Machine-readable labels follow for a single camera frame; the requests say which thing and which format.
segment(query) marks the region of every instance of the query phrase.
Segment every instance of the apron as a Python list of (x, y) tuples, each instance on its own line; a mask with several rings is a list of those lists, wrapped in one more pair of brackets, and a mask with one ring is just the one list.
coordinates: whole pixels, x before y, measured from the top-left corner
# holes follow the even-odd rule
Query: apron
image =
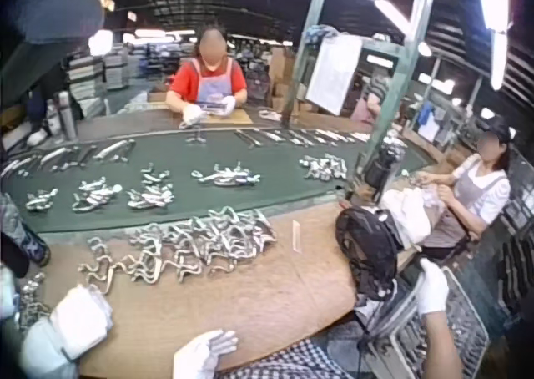
[[(470, 209), (487, 191), (491, 190), (506, 177), (499, 176), (484, 188), (478, 187), (469, 177), (469, 172), (475, 167), (475, 161), (469, 169), (460, 176), (454, 186), (454, 196), (467, 209)], [(434, 230), (423, 241), (423, 245), (429, 248), (454, 248), (455, 245), (466, 235), (466, 230), (448, 209), (443, 212)]]
[(375, 124), (375, 118), (373, 114), (367, 108), (367, 101), (360, 98), (356, 104), (354, 112), (350, 116), (350, 120), (354, 122), (363, 122), (367, 124)]
[(197, 103), (220, 103), (224, 97), (232, 95), (232, 65), (233, 60), (227, 58), (226, 72), (220, 76), (202, 77), (200, 72), (200, 63), (197, 59), (193, 59), (191, 63), (199, 75), (199, 94), (197, 95)]

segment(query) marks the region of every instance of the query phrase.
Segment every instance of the woman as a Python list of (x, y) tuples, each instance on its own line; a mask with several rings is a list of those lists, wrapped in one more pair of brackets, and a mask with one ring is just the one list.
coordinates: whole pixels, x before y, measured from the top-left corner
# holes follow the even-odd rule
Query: woman
[(447, 209), (423, 241), (423, 253), (443, 260), (467, 233), (480, 238), (510, 196), (510, 127), (501, 116), (488, 122), (474, 154), (452, 174), (419, 173), (422, 184), (438, 184)]
[(199, 30), (194, 46), (195, 58), (174, 76), (167, 92), (167, 104), (184, 115), (187, 125), (198, 123), (206, 113), (197, 104), (223, 104), (221, 115), (229, 116), (236, 105), (247, 100), (241, 67), (226, 54), (226, 36), (218, 26)]

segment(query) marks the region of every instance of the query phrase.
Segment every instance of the bag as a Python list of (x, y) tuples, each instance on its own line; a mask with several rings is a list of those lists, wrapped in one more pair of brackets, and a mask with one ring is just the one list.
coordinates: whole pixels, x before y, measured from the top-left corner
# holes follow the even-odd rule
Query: bag
[(343, 210), (335, 222), (335, 238), (349, 260), (358, 293), (375, 301), (393, 295), (397, 251), (404, 247), (389, 211), (361, 207)]

